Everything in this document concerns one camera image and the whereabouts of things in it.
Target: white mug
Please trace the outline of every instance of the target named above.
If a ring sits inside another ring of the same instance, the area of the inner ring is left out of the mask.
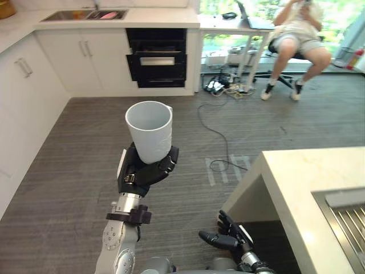
[[[139,158],[146,164],[162,160],[171,149],[172,107],[157,101],[144,101],[125,113]]]

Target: fire extinguisher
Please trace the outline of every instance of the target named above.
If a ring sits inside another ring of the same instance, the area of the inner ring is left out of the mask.
[[[352,70],[357,63],[357,61],[361,58],[361,56],[364,54],[364,49],[358,49],[354,54],[352,55],[349,63],[347,64],[346,68],[348,70]]]

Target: pink object in sink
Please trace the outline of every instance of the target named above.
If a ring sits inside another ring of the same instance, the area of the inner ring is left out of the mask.
[[[113,19],[117,15],[118,15],[118,13],[116,13],[115,11],[113,11],[111,13],[107,13],[106,15],[100,17],[100,19]]]

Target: sneaker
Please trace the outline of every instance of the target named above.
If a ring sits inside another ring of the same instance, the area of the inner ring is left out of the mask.
[[[271,90],[274,86],[267,84],[266,88],[261,92],[261,99],[266,101],[271,97]]]
[[[293,92],[291,93],[290,97],[294,101],[299,101],[301,99],[301,91],[303,86],[301,84],[297,84],[298,80],[293,83]]]

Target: sink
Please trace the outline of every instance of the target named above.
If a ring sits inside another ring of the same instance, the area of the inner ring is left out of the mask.
[[[62,10],[53,13],[41,22],[47,21],[68,21],[68,20],[85,20],[93,10]]]
[[[87,15],[87,20],[123,20],[128,10],[95,10]],[[114,17],[102,19],[108,13],[116,13]]]
[[[312,193],[356,274],[365,274],[365,188]]]

